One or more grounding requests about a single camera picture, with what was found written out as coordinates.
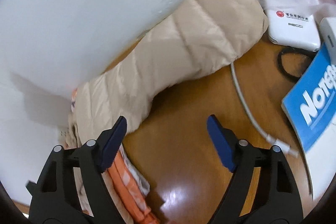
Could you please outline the beige puffer jacket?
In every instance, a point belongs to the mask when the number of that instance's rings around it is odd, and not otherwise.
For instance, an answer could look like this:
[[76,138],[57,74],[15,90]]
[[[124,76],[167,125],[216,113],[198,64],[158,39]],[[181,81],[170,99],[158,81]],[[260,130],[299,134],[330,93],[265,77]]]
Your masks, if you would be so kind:
[[217,207],[229,173],[206,132],[223,100],[214,81],[267,28],[257,0],[184,0],[115,67],[78,87],[81,145],[124,116],[123,148],[158,219],[206,223]]

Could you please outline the orange floral blanket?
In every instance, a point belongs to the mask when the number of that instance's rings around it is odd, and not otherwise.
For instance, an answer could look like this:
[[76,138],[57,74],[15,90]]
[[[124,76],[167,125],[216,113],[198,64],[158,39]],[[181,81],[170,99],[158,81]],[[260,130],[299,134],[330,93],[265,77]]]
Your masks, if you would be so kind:
[[[70,129],[66,137],[67,148],[81,146],[74,118],[76,96],[77,89],[73,91],[71,98],[71,114],[68,117]],[[130,162],[122,144],[113,164],[102,174],[102,178],[125,223],[160,223],[160,220],[154,215],[145,201],[150,192],[150,185],[146,178]],[[92,214],[92,210],[88,209],[89,203],[84,185],[77,186],[77,192],[80,195],[81,206],[84,206],[89,214]]]

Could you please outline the blue notebook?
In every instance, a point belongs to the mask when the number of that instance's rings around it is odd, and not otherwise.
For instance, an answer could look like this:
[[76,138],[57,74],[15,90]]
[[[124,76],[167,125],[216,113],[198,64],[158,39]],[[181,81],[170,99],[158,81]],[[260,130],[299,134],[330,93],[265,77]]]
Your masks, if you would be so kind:
[[282,99],[282,109],[303,150],[314,200],[322,197],[335,175],[335,108],[335,65],[322,45]]

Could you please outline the white power bank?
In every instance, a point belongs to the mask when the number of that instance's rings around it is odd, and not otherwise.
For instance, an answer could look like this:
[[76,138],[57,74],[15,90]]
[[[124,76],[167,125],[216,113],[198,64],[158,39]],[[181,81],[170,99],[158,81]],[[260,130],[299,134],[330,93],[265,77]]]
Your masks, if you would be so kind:
[[321,39],[314,16],[296,0],[260,0],[268,16],[268,36],[272,43],[311,52],[319,50]]

